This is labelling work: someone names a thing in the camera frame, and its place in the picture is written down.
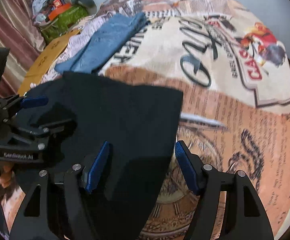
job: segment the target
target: blue garment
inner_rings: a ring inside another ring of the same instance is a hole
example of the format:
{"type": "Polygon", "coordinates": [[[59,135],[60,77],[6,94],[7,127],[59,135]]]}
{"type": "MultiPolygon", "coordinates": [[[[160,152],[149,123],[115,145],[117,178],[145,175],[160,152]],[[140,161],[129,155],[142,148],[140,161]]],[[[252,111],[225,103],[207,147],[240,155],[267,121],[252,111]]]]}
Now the blue garment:
{"type": "Polygon", "coordinates": [[[115,14],[94,33],[84,48],[73,58],[57,64],[55,70],[61,74],[64,71],[91,73],[102,67],[146,22],[144,13],[135,17],[115,14]]]}

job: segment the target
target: green bag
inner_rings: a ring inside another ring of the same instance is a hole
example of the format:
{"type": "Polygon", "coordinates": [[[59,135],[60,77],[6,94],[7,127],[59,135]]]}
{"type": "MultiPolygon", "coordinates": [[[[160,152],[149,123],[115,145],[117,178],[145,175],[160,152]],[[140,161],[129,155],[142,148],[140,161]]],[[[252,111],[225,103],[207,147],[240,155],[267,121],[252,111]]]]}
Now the green bag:
{"type": "Polygon", "coordinates": [[[48,44],[53,39],[65,34],[68,29],[79,19],[88,16],[85,7],[81,5],[73,5],[65,12],[59,14],[51,23],[40,26],[40,31],[48,44]]]}

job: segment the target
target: metal screw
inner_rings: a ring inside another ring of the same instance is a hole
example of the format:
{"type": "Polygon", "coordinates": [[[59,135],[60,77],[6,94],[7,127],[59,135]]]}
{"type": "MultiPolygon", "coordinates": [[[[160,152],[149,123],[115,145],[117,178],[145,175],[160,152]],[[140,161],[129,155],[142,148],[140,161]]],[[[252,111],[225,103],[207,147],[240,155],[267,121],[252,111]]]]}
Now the metal screw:
{"type": "Polygon", "coordinates": [[[41,177],[44,177],[46,174],[47,174],[47,171],[46,170],[42,170],[42,171],[39,172],[39,175],[41,177]]]}
{"type": "Polygon", "coordinates": [[[82,165],[80,165],[80,164],[74,164],[73,167],[72,167],[72,169],[73,169],[74,171],[78,171],[78,170],[81,169],[81,167],[82,167],[82,165]]]}
{"type": "Polygon", "coordinates": [[[40,151],[44,150],[45,149],[45,144],[44,143],[39,143],[37,145],[37,149],[40,150],[40,151]]]}
{"type": "Polygon", "coordinates": [[[241,177],[245,177],[246,173],[244,171],[238,171],[237,174],[241,177]]]}
{"type": "Polygon", "coordinates": [[[210,171],[213,167],[210,164],[205,164],[203,168],[204,170],[210,171]]]}

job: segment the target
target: yellow object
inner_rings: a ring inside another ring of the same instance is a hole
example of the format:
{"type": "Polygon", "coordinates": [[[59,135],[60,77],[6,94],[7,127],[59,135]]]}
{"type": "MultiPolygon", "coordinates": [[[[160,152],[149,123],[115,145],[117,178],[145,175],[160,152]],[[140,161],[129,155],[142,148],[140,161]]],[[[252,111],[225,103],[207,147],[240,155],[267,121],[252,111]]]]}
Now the yellow object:
{"type": "Polygon", "coordinates": [[[71,32],[52,40],[44,51],[38,56],[33,65],[27,72],[23,83],[18,89],[18,94],[23,96],[29,89],[30,84],[39,84],[42,77],[46,74],[51,64],[67,47],[69,38],[76,35],[80,30],[72,30],[71,32]]]}

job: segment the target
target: curtain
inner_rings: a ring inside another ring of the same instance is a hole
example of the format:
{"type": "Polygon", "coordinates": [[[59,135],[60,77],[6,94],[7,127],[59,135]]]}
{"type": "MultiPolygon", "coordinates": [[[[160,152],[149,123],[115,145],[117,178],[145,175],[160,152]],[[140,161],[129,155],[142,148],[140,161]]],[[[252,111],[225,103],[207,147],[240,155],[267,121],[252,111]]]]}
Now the curtain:
{"type": "Polygon", "coordinates": [[[0,97],[17,93],[25,74],[45,48],[40,31],[32,25],[32,2],[0,0],[0,47],[10,49],[0,97]]]}

